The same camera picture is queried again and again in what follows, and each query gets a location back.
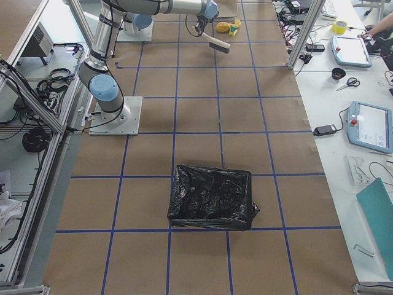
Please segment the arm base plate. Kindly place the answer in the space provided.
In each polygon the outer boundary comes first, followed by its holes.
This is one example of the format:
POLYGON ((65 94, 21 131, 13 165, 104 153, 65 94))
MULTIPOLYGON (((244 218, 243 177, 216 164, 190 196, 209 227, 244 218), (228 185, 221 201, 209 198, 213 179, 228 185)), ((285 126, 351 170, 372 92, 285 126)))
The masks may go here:
POLYGON ((89 135, 91 136, 117 136, 117 135, 137 135, 141 116, 143 97, 126 96, 123 109, 119 113, 102 112, 100 106, 96 104, 95 112, 98 115, 92 117, 89 135))
POLYGON ((118 43, 142 43, 152 41, 154 23, 147 28, 139 29, 134 23, 124 22, 117 37, 118 43))

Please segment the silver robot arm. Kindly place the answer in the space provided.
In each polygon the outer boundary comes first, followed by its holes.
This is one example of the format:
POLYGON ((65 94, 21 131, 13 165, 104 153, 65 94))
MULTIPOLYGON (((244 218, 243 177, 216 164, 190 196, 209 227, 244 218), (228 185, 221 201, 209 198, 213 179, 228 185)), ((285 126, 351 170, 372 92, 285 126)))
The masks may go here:
POLYGON ((219 9, 215 1, 101 1, 98 26, 88 57, 79 68, 79 77, 103 113, 119 113, 123 109, 123 98, 114 78, 109 75, 107 61, 121 22, 128 13, 146 16, 188 14, 210 22, 218 16, 219 9))

